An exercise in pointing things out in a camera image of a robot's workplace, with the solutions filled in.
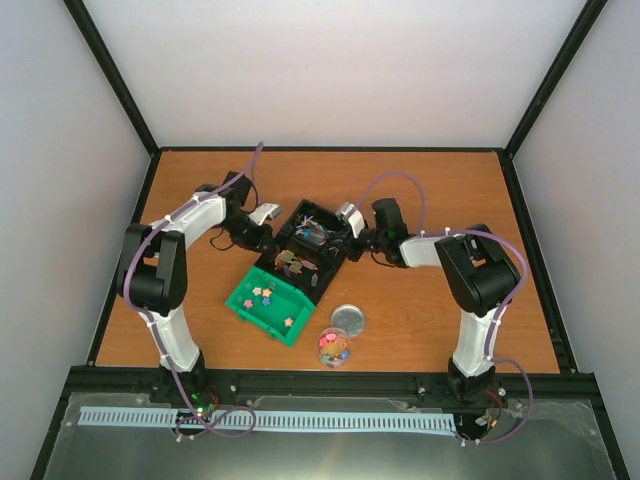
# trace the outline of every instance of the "open box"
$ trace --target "open box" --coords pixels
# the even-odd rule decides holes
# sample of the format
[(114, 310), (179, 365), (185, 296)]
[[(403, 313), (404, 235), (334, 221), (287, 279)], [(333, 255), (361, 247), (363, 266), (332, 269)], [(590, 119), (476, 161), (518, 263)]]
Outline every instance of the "open box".
[[(265, 253), (225, 302), (241, 320), (256, 324), (287, 346), (295, 343), (346, 259), (343, 248), (328, 250), (323, 248), (325, 242), (319, 236), (313, 237), (315, 241), (309, 238), (309, 230), (317, 229), (304, 226), (312, 225), (311, 222), (321, 225), (327, 234), (345, 228), (333, 212), (302, 200), (274, 240), (281, 251), (290, 252), (314, 268), (303, 267), (299, 273), (287, 273), (276, 254)], [(264, 296), (254, 293), (255, 288), (271, 291), (267, 305), (263, 304)], [(247, 300), (251, 300), (249, 307), (245, 306)], [(291, 327), (285, 325), (286, 319), (293, 320)]]

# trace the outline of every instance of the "wooden tabletop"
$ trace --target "wooden tabletop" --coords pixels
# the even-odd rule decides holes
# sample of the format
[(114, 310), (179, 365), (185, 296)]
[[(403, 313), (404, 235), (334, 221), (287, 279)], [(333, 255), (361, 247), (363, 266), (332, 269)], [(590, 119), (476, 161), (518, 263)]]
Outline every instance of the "wooden tabletop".
[[(142, 218), (149, 223), (187, 201), (202, 183), (219, 183), (229, 170), (243, 168), (251, 152), (166, 152)], [(517, 245), (522, 241), (494, 153), (267, 152), (256, 171), (263, 201), (279, 203), (277, 231), (302, 198), (335, 210), (355, 202), (377, 175), (403, 170), (427, 192), (424, 229), (443, 231), (486, 223)], [(410, 230), (416, 228), (420, 202), (413, 185), (391, 177), (378, 184), (363, 205), (395, 197)], [(234, 247), (219, 252), (205, 235), (189, 249), (189, 291), (185, 313), (196, 344), (210, 368), (323, 369), (316, 352), (319, 333), (343, 303), (367, 316), (364, 332), (353, 340), (352, 356), (342, 367), (353, 371), (446, 371), (456, 347), (460, 310), (439, 268), (398, 269), (376, 265), (368, 256), (345, 262), (296, 344), (289, 348), (224, 306), (256, 261), (257, 254)], [(216, 243), (228, 244), (224, 235)], [(519, 360), (529, 372), (557, 373), (558, 367), (535, 287), (529, 281), (509, 307), (500, 327), (497, 357)], [(99, 365), (156, 366), (158, 353), (143, 320), (116, 299), (100, 348)], [(514, 371), (499, 366), (499, 371)]]

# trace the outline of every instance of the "white panel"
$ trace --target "white panel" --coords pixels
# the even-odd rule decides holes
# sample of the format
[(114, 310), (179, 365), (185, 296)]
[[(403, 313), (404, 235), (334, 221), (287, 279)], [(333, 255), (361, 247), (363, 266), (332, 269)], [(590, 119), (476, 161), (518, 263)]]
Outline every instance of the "white panel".
[(0, 16), (1, 478), (84, 363), (148, 156), (62, 1)]
[(640, 478), (640, 2), (609, 2), (517, 156), (584, 371)]
[(90, 0), (162, 145), (504, 146), (583, 0)]

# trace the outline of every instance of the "green tray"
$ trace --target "green tray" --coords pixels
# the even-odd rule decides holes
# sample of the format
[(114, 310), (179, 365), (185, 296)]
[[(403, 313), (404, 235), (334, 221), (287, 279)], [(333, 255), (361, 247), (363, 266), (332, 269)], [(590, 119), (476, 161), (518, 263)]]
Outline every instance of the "green tray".
[[(262, 305), (263, 297), (253, 294), (255, 287), (269, 288), (272, 291), (270, 305)], [(253, 307), (245, 308), (245, 300), (253, 300)], [(255, 323), (288, 347), (293, 346), (316, 308), (300, 290), (257, 267), (249, 270), (225, 305), (236, 312), (241, 320)], [(286, 318), (293, 319), (293, 326), (285, 326)]]

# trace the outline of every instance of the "black metal frame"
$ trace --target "black metal frame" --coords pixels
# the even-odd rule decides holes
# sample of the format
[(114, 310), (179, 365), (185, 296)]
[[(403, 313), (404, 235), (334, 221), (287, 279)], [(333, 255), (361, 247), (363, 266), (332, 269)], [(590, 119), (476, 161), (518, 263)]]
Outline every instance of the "black metal frame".
[[(104, 44), (82, 0), (64, 0), (72, 17), (93, 52), (105, 77), (122, 104), (140, 140), (149, 152), (151, 161), (133, 215), (138, 221), (144, 210), (161, 155), (166, 151), (248, 151), (253, 147), (162, 147), (159, 148), (137, 108), (113, 58)], [(540, 297), (560, 374), (533, 374), (530, 376), (537, 398), (586, 399), (594, 408), (609, 458), (618, 478), (628, 478), (618, 444), (600, 396), (595, 377), (577, 373), (577, 365), (560, 315), (558, 304), (544, 264), (535, 230), (514, 168), (514, 157), (533, 127), (544, 105), (558, 85), (562, 75), (580, 45), (604, 8), (607, 0), (587, 0), (562, 48), (551, 64), (529, 107), (525, 111), (509, 143), (504, 148), (429, 148), (429, 147), (271, 147), (272, 151), (358, 151), (358, 152), (487, 152), (498, 155), (515, 217), (526, 249), (536, 289)], [(51, 455), (60, 422), (73, 392), (130, 392), (148, 393), (156, 401), (179, 405), (181, 399), (170, 382), (166, 371), (159, 368), (94, 367), (100, 343), (107, 327), (115, 301), (112, 282), (98, 328), (91, 346), (87, 366), (72, 367), (62, 391), (51, 427), (43, 443), (32, 478), (43, 478)], [(273, 372), (247, 370), (206, 370), (211, 383), (218, 385), (224, 403), (238, 404), (262, 395), (298, 396), (358, 396), (402, 399), (421, 407), (442, 408), (454, 414), (478, 411), (478, 406), (460, 407), (453, 404), (443, 385), (446, 373), (348, 373), (348, 372)], [(494, 387), (504, 387), (509, 395), (526, 397), (524, 382), (518, 375), (496, 375)], [(418, 393), (420, 387), (425, 393)]]

